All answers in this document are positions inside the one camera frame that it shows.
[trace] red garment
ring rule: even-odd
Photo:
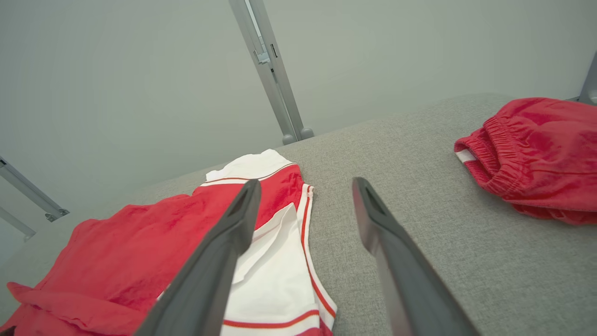
[[[596,107],[513,100],[459,139],[454,151],[481,188],[518,212],[573,225],[597,223]]]
[[[129,205],[109,219],[79,224],[50,272],[35,288],[8,283],[21,306],[0,330],[16,325],[17,336],[133,334],[246,181],[221,180],[225,181],[206,182],[191,196],[178,195],[146,206]],[[290,203],[299,207],[309,188],[296,164],[263,178],[256,229]],[[307,234],[310,196],[303,198],[301,216]],[[319,280],[313,277],[311,281],[318,291],[315,283]],[[329,307],[330,300],[323,296],[319,299]],[[336,307],[331,305],[330,314],[335,317]],[[234,323],[242,328],[259,327],[224,321],[225,325]],[[279,328],[283,324],[261,327]],[[304,334],[331,335],[330,329],[321,320],[320,329]]]

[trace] gray fabric surface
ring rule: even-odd
[[[371,182],[483,334],[594,334],[597,227],[518,214],[480,189],[453,153],[457,138],[509,100],[494,94],[458,97],[278,148],[315,187],[309,244],[317,274],[338,305],[336,334],[390,333],[375,261],[356,230],[354,176]],[[64,217],[0,269],[0,283],[34,286],[77,223],[108,217],[129,203],[190,193],[209,170]],[[0,288],[0,321],[16,307]]]

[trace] folded garment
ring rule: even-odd
[[[549,98],[506,104],[454,152],[481,188],[521,213],[597,223],[597,107]]]
[[[124,207],[73,231],[46,277],[9,283],[17,335],[130,335],[248,179],[261,180],[253,242],[236,263],[222,335],[331,335],[337,307],[309,253],[313,187],[268,149],[208,173],[192,195]]]

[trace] folded red shorts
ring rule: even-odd
[[[517,99],[454,145],[481,188],[520,213],[597,224],[597,107]]]

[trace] red stripe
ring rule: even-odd
[[[307,187],[307,193],[309,193],[310,189],[311,189],[311,186],[309,185]],[[307,258],[307,252],[306,252],[306,250],[304,248],[304,233],[305,233],[306,228],[307,228],[307,212],[309,210],[309,203],[310,203],[310,201],[311,201],[311,198],[307,197],[307,203],[304,206],[304,213],[303,213],[303,229],[301,230],[301,235],[300,235],[300,242],[303,245],[303,252],[304,252],[305,259]],[[313,285],[313,289],[315,290],[315,293],[317,293],[317,296],[319,297],[319,300],[321,300],[321,303],[324,304],[325,309],[330,313],[330,315],[332,315],[333,318],[336,318],[336,312],[326,302],[326,300],[324,299],[324,296],[321,294],[321,291],[319,290],[319,288],[315,284],[315,280],[313,279],[313,275],[311,274],[311,269],[309,268],[309,261],[308,260],[307,260],[307,269],[309,270],[309,276],[311,277],[311,284]]]
[[[287,164],[286,166],[284,166],[284,167],[282,167],[282,168],[280,168],[280,169],[276,170],[275,172],[273,172],[273,173],[271,173],[271,174],[269,174],[269,175],[266,175],[266,176],[264,176],[264,177],[257,178],[257,179],[259,179],[259,180],[261,180],[261,179],[266,179],[266,178],[268,178],[268,177],[270,177],[270,176],[274,175],[275,173],[279,172],[280,170],[282,170],[282,169],[284,169],[284,168],[286,168],[286,167],[288,167],[288,166],[292,166],[293,164],[296,164],[296,163],[289,163],[289,164]],[[206,181],[204,184],[206,184],[206,183],[218,182],[218,181],[225,181],[225,180],[243,180],[243,181],[249,181],[250,179],[247,179],[247,178],[221,178],[221,179],[217,179],[217,180]]]
[[[295,318],[292,321],[285,323],[250,323],[250,322],[236,322],[231,320],[224,320],[223,324],[227,326],[234,326],[237,328],[251,328],[251,329],[278,329],[287,328],[295,325],[310,316],[319,316],[319,310],[309,310],[305,314]]]

